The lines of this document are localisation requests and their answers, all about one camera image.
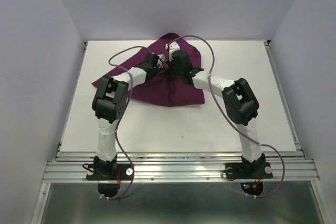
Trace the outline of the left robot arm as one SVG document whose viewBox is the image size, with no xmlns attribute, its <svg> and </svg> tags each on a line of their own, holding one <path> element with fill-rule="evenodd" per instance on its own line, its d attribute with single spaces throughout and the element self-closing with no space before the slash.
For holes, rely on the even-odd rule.
<svg viewBox="0 0 336 224">
<path fill-rule="evenodd" d="M 164 59 L 164 55 L 148 53 L 144 61 L 124 73 L 100 79 L 92 102 L 98 120 L 98 149 L 94 164 L 99 166 L 99 173 L 106 179 L 113 178 L 117 172 L 116 132 L 127 108 L 130 91 L 153 79 L 163 69 Z"/>
</svg>

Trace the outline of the purple cloth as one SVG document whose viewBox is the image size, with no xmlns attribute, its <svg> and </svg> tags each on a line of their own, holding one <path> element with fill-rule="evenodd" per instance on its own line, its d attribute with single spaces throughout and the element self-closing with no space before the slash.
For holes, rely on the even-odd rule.
<svg viewBox="0 0 336 224">
<path fill-rule="evenodd" d="M 120 66 L 126 69 L 136 66 L 145 59 L 149 51 L 157 55 L 166 55 L 165 45 L 178 37 L 178 34 L 168 33 L 150 44 L 147 49 L 141 48 L 135 55 L 121 63 Z M 169 73 L 169 67 L 167 65 L 165 65 L 165 68 L 152 80 L 134 87 L 131 98 L 137 101 L 166 107 L 205 103 L 203 91 L 185 85 L 180 77 L 175 77 Z"/>
</svg>

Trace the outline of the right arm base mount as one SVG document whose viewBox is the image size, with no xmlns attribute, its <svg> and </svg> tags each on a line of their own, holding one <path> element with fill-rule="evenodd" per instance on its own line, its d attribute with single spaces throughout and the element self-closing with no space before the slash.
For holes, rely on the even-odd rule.
<svg viewBox="0 0 336 224">
<path fill-rule="evenodd" d="M 242 179 L 240 187 L 244 193 L 255 197 L 261 196 L 264 189 L 262 180 L 273 178 L 270 163 L 266 162 L 264 153 L 253 162 L 241 158 L 240 163 L 225 163 L 221 177 L 227 181 Z"/>
</svg>

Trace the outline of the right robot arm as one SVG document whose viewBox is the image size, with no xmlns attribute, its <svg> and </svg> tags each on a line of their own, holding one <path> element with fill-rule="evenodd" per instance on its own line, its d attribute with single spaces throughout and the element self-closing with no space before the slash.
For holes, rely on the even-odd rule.
<svg viewBox="0 0 336 224">
<path fill-rule="evenodd" d="M 256 117 L 259 102 L 247 80 L 236 81 L 216 77 L 202 68 L 193 67 L 185 50 L 167 46 L 168 64 L 182 82 L 190 87 L 208 91 L 213 98 L 224 101 L 224 117 L 239 133 L 242 146 L 242 167 L 244 175 L 253 177 L 260 172 L 260 164 L 266 160 L 260 144 L 253 139 L 257 136 Z"/>
</svg>

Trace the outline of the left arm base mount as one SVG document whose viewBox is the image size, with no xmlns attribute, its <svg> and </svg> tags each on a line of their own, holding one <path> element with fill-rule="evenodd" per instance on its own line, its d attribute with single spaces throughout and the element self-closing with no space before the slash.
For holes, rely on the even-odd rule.
<svg viewBox="0 0 336 224">
<path fill-rule="evenodd" d="M 133 164 L 118 164 L 117 156 L 112 161 L 102 161 L 95 156 L 93 163 L 84 163 L 82 168 L 87 181 L 97 182 L 98 194 L 105 200 L 121 198 L 134 180 Z"/>
</svg>

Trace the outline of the aluminium front rail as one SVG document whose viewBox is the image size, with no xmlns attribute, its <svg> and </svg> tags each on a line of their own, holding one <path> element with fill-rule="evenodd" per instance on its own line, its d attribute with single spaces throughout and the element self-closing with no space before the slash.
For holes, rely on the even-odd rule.
<svg viewBox="0 0 336 224">
<path fill-rule="evenodd" d="M 284 152 L 285 181 L 315 181 L 319 174 L 313 160 L 306 159 L 302 151 Z M 238 152 L 188 152 L 145 153 L 133 152 L 125 157 L 118 154 L 118 162 L 127 164 L 132 160 L 136 183 L 168 182 L 223 182 L 221 177 L 225 163 L 240 162 Z M 93 153 L 59 152 L 48 162 L 44 183 L 84 183 L 84 163 L 92 163 Z"/>
</svg>

